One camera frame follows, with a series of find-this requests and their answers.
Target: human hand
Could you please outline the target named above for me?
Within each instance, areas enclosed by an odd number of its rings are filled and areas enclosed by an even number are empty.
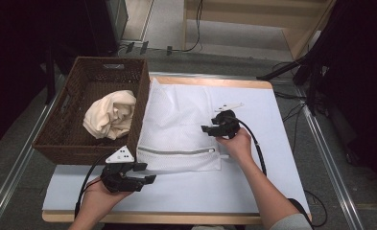
[[[98,176],[83,194],[80,212],[69,229],[92,229],[113,207],[132,192],[111,193]]]
[[[216,140],[224,145],[229,154],[239,163],[253,161],[251,156],[251,137],[244,128],[240,128],[236,136],[232,139],[216,137]]]

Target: white bag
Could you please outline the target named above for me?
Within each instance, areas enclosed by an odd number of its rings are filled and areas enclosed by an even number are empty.
[[[153,80],[137,161],[151,171],[212,171],[221,169],[214,137],[202,132],[213,112],[204,86],[160,84]]]

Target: gray sleeve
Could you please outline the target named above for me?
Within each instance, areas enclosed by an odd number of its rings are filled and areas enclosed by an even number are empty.
[[[305,219],[302,214],[294,214],[285,217],[275,223],[271,230],[311,230],[310,223]]]

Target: beige cloth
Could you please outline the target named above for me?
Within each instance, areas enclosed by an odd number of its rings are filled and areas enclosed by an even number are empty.
[[[129,133],[135,104],[136,98],[129,90],[108,94],[86,111],[83,126],[96,139],[115,140]]]

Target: brown basket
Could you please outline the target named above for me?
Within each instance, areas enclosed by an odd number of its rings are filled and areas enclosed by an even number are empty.
[[[91,165],[124,145],[135,156],[149,87],[144,59],[78,57],[33,148],[62,165]],[[114,141],[96,139],[82,125],[84,114],[105,95],[126,89],[137,98],[129,135]]]

